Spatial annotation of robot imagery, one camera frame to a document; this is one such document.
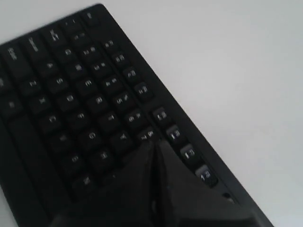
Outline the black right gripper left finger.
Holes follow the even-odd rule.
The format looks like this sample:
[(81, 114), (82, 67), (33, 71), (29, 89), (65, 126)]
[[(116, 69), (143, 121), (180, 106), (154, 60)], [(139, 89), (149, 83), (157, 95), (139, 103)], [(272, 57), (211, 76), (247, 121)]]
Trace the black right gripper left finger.
[(53, 227), (151, 227), (154, 143), (143, 142), (109, 185), (58, 213)]

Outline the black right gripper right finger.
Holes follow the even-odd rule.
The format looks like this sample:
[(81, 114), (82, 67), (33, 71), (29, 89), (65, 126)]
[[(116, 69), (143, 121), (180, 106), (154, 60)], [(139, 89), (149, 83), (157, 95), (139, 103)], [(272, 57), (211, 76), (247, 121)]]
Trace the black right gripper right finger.
[(252, 211), (228, 201), (194, 176), (171, 145), (156, 144), (160, 212), (167, 227), (257, 227)]

